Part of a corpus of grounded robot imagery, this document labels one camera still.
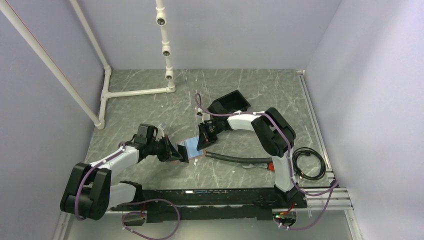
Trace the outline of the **brown leather card holder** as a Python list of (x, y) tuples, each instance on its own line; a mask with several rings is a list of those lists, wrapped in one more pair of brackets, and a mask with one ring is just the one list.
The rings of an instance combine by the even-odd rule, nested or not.
[(173, 143), (177, 152), (181, 155), (179, 162), (189, 163), (192, 159), (197, 159), (206, 155), (204, 149), (197, 150), (199, 136), (191, 137), (180, 142)]

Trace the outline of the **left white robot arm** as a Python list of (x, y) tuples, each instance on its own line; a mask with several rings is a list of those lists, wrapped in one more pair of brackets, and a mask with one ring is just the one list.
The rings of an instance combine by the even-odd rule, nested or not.
[(142, 185), (128, 180), (112, 185), (112, 180), (149, 156), (160, 162), (189, 161), (186, 146), (171, 143), (159, 127), (141, 123), (132, 138), (119, 143), (110, 155), (92, 163), (77, 163), (72, 168), (60, 210), (83, 221), (99, 220), (107, 210), (120, 205), (139, 209), (145, 201)]

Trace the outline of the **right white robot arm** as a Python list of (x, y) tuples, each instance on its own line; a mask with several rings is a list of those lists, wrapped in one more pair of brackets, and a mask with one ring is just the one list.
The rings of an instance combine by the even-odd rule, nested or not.
[(203, 150), (218, 140), (223, 131), (253, 131), (262, 148), (270, 155), (274, 167), (276, 203), (282, 207), (306, 208), (305, 194), (301, 192), (291, 160), (291, 149), (296, 133), (274, 107), (265, 111), (249, 112), (251, 105), (244, 99), (216, 99), (204, 110), (210, 115), (198, 125), (197, 150)]

